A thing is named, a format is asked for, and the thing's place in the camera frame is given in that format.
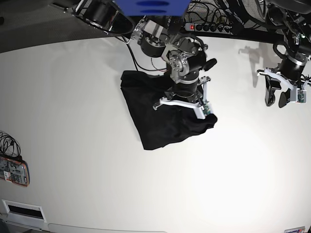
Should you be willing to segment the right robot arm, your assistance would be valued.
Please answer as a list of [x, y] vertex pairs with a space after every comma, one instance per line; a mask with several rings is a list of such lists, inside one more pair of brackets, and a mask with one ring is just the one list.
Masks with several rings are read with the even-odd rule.
[[204, 84], [199, 71], [216, 64], [208, 60], [208, 48], [201, 39], [181, 33], [185, 7], [177, 8], [170, 0], [67, 0], [65, 7], [72, 15], [108, 35], [130, 35], [150, 58], [162, 58], [173, 84], [166, 99], [173, 97], [188, 102], [202, 102]]

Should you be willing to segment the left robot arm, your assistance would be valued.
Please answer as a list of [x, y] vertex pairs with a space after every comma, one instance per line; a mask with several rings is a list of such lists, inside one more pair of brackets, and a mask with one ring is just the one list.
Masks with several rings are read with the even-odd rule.
[[281, 59], [275, 68], [258, 70], [265, 77], [265, 104], [275, 103], [275, 91], [287, 87], [279, 98], [278, 106], [288, 103], [306, 103], [306, 87], [311, 84], [304, 68], [311, 60], [311, 2], [309, 0], [271, 0], [266, 22], [270, 28], [281, 30], [284, 37], [273, 44], [273, 51]]

